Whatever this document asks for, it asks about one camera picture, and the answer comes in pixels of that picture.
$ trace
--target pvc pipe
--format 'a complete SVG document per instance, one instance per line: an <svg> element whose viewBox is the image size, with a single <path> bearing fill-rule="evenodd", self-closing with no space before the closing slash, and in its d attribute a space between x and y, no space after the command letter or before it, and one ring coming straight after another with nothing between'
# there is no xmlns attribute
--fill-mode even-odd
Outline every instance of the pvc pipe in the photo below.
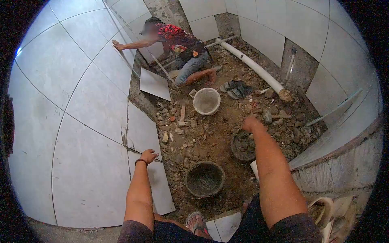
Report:
<svg viewBox="0 0 389 243"><path fill-rule="evenodd" d="M231 46L228 43L221 42L221 46L223 46L226 50L230 51L236 57L240 58L242 62L246 63L251 69L254 70L263 80L270 85L270 87L280 96L283 101L289 102L292 101L292 96L289 90L286 90L280 83L277 82L265 69L259 66L256 62L254 62L251 58L243 54L241 51Z"/></svg>

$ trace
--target bare foot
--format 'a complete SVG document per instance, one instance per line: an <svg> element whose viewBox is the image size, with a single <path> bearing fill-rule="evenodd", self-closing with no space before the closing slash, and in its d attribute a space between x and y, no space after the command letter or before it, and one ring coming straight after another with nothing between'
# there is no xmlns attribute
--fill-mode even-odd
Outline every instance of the bare foot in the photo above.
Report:
<svg viewBox="0 0 389 243"><path fill-rule="evenodd" d="M199 229L196 229L194 231L194 234L197 236L212 240L212 237L209 235L208 231L205 229L205 227L206 227L205 222L203 222L200 215L196 215L195 217L191 217L188 220L188 225L186 227L188 227L193 232L193 229L196 226L196 224L197 224L197 227Z"/></svg>

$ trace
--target white bucket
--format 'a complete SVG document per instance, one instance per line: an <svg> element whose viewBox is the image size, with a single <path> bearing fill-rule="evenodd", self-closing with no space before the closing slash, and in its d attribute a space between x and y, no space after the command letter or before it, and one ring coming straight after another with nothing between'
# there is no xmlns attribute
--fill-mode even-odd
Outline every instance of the white bucket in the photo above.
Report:
<svg viewBox="0 0 389 243"><path fill-rule="evenodd" d="M204 88L193 97L193 107L202 115L213 115L219 109L220 100L220 94L216 89Z"/></svg>

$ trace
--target worker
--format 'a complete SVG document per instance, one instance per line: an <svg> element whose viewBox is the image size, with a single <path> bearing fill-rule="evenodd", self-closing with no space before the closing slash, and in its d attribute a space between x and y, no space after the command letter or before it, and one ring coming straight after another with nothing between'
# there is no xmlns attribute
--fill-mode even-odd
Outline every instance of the worker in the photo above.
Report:
<svg viewBox="0 0 389 243"><path fill-rule="evenodd" d="M276 141L255 117L242 128L252 133L259 176L259 194L242 206L242 221L229 242L317 242L319 230L307 213L306 201L294 182L288 162ZM135 162L126 198L124 223L118 243L214 242L200 212L188 216L186 225L153 214L147 165L158 154L146 150Z"/></svg>
<svg viewBox="0 0 389 243"><path fill-rule="evenodd" d="M113 40L112 43L116 49L122 51L149 47L156 42L161 42L164 53L158 58L159 60L166 59L170 51L179 53L173 67L173 70L181 69L175 79L178 86L191 85L205 77L208 77L208 85L215 82L215 68L200 71L207 63L209 54L204 44L193 35L175 25L165 24L156 17L146 20L143 30L139 34L145 36L145 39L130 44L120 44L116 40Z"/></svg>

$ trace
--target dirt floor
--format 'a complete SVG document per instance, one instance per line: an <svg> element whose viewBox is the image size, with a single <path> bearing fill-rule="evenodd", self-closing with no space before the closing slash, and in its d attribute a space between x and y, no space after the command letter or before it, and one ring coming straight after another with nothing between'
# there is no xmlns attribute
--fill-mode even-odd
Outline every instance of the dirt floor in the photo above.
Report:
<svg viewBox="0 0 389 243"><path fill-rule="evenodd" d="M240 40L231 41L230 44L280 81L279 68L268 58L253 51ZM283 110L286 114L292 115L292 119L285 119L281 124L266 125L268 133L278 142L289 161L307 149L327 129L323 122L311 127L304 126L307 121L317 118L318 114L309 110L303 99L296 93L293 93L294 101L289 104L282 102L277 94L267 98L265 94L258 92L268 88L267 83L241 60L219 45L212 47L210 53L215 63L223 65L222 70L217 73L216 83L210 87L219 89L223 83L231 79L241 79L252 86L254 92L246 98L233 100L228 94L219 91L220 108L211 116L198 114L192 106L192 98L187 95L192 89L198 91L206 87L205 81L190 87L173 89L171 102L158 100L156 117L162 157L176 207L176 211L166 217L179 222L184 222L187 215L194 210L201 211L205 218L210 219L215 215L241 207L242 200L251 198L259 192L259 184L249 162L239 161L230 150L232 135L247 116L253 115L262 120L264 109L270 109L273 114L283 113ZM190 127L178 127L181 111L178 99L183 95L187 95L189 99L185 120L191 122ZM171 122L169 120L171 117L175 117L175 121ZM169 136L171 134L173 142L171 138L166 143L162 141L165 131ZM225 171L225 185L222 191L212 198L191 199L194 196L183 185L187 171L198 161L212 161Z"/></svg>

